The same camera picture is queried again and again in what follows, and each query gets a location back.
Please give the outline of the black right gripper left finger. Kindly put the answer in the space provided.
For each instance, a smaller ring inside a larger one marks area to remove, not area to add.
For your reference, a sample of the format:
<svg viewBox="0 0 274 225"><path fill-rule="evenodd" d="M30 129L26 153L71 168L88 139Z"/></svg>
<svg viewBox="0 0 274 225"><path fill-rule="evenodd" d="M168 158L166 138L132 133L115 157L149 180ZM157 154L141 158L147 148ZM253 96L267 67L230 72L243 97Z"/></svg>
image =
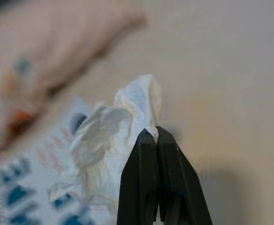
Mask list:
<svg viewBox="0 0 274 225"><path fill-rule="evenodd" d="M158 211L156 142L142 130L122 171L118 225L152 225Z"/></svg>

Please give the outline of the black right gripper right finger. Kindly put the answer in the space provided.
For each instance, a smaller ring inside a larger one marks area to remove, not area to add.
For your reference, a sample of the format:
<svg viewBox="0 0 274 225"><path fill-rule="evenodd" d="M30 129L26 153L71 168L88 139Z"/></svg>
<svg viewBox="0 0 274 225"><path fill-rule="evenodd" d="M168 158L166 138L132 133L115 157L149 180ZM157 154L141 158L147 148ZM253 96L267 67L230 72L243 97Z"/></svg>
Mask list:
<svg viewBox="0 0 274 225"><path fill-rule="evenodd" d="M165 225L211 225L198 175L173 135L158 129L160 218Z"/></svg>

